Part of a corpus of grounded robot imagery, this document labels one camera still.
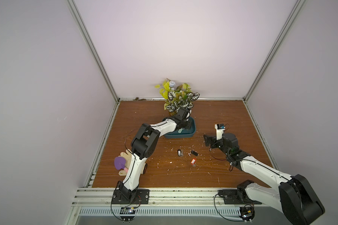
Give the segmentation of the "teal storage box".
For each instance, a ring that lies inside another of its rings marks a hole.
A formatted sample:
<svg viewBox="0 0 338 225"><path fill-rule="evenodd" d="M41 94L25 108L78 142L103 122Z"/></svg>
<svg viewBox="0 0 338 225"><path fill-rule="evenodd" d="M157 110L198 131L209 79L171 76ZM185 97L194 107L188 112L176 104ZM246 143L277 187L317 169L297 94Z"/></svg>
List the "teal storage box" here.
<svg viewBox="0 0 338 225"><path fill-rule="evenodd" d="M167 139L178 139L178 138L191 138L196 133L196 124L195 120L192 117L189 117L188 120L191 123L191 126L189 129L183 128L181 132L179 130L175 130L173 132L167 133L164 135Z"/></svg>

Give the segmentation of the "black head key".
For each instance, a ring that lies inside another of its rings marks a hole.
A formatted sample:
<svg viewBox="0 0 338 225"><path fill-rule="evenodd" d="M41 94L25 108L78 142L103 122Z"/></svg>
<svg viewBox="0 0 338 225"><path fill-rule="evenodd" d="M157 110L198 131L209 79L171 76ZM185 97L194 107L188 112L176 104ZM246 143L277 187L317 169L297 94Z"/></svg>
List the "black head key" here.
<svg viewBox="0 0 338 225"><path fill-rule="evenodd" d="M196 151L191 150L191 154L194 156L198 156L199 154Z"/></svg>

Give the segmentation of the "red tag key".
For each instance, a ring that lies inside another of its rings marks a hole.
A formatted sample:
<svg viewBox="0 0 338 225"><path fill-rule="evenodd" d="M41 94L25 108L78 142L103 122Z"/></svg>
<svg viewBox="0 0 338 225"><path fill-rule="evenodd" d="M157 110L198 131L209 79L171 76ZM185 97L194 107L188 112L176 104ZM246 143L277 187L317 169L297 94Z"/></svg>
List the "red tag key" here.
<svg viewBox="0 0 338 225"><path fill-rule="evenodd" d="M193 159L191 160L191 165L192 165L193 167L196 167L196 159L195 159L195 158L193 158Z"/></svg>

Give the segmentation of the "black tag key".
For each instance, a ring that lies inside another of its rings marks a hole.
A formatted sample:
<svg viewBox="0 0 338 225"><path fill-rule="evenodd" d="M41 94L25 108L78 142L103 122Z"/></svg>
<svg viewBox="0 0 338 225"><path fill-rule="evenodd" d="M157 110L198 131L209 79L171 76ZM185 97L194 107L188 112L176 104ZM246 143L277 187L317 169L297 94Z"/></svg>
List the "black tag key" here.
<svg viewBox="0 0 338 225"><path fill-rule="evenodd" d="M177 150L177 154L178 154L179 157L183 157L184 156L183 155L183 151L181 149Z"/></svg>

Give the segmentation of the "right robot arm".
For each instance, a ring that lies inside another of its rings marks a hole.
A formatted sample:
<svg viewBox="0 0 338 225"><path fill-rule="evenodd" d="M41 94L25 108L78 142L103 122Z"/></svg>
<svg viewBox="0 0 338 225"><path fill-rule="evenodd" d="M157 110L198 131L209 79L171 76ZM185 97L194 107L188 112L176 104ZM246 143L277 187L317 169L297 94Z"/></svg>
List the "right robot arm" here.
<svg viewBox="0 0 338 225"><path fill-rule="evenodd" d="M276 170L240 149L232 133L219 137L204 135L204 142L211 149L219 149L230 163L230 169L237 168L261 180L263 187L247 180L237 186L242 201L261 202L283 213L293 225L309 225L325 214L325 207L302 175L292 176Z"/></svg>

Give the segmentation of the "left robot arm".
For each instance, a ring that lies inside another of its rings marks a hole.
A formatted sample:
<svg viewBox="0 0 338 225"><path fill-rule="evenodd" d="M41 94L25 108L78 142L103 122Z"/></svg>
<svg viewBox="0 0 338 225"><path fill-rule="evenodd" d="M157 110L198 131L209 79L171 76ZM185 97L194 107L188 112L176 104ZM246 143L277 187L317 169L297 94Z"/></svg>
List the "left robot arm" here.
<svg viewBox="0 0 338 225"><path fill-rule="evenodd" d="M190 128L189 118L191 109L181 107L178 113L168 117L157 124L142 124L131 142L131 162L126 177L118 182L117 189L120 197L133 202L137 195L140 175L146 164L146 160L153 154L160 137L180 130Z"/></svg>

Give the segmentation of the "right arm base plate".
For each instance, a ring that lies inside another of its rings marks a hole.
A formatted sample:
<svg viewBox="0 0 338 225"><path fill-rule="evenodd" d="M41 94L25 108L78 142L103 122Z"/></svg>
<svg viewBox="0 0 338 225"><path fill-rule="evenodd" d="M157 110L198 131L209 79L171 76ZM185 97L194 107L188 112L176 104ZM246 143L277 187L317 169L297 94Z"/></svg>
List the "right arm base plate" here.
<svg viewBox="0 0 338 225"><path fill-rule="evenodd" d="M247 194L237 189L222 189L218 191L218 195L223 199L224 204L240 204L240 205L247 205L247 204L254 204L254 205L261 205L261 202L254 201L248 198Z"/></svg>

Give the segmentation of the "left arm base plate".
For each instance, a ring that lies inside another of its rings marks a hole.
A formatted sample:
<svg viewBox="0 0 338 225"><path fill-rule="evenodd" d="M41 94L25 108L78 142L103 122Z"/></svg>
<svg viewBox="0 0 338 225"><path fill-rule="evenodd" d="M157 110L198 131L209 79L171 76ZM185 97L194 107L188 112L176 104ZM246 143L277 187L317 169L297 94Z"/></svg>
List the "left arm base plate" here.
<svg viewBox="0 0 338 225"><path fill-rule="evenodd" d="M111 202L112 204L148 204L149 196L149 189L134 190L130 194L117 189L113 193Z"/></svg>

